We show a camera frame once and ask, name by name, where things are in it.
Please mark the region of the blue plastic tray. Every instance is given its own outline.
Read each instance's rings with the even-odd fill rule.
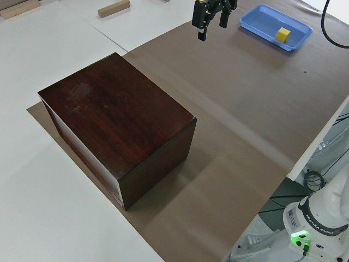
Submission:
[[[287,51],[299,48],[312,33],[310,26],[264,4],[255,6],[240,17],[240,23],[247,30]],[[284,43],[275,39],[281,27],[291,31]]]

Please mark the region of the yellow cube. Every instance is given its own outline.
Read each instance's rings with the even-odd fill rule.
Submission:
[[[290,30],[287,30],[287,29],[281,27],[280,30],[278,30],[275,38],[276,38],[276,40],[284,43],[286,41],[288,35],[290,34],[290,32],[291,32]]]

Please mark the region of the wooden box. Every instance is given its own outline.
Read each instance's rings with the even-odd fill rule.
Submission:
[[[116,53],[39,96],[60,135],[125,209],[188,155],[196,118]]]

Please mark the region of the box top surface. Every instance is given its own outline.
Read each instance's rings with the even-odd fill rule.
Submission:
[[[195,120],[116,53],[39,95],[117,179]]]

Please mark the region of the yellow block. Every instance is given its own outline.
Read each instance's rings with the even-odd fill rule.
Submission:
[[[280,30],[278,30],[275,38],[276,38],[276,40],[284,43],[286,41],[288,35],[290,34],[290,32],[291,32],[290,30],[287,30],[287,29],[281,27]]]

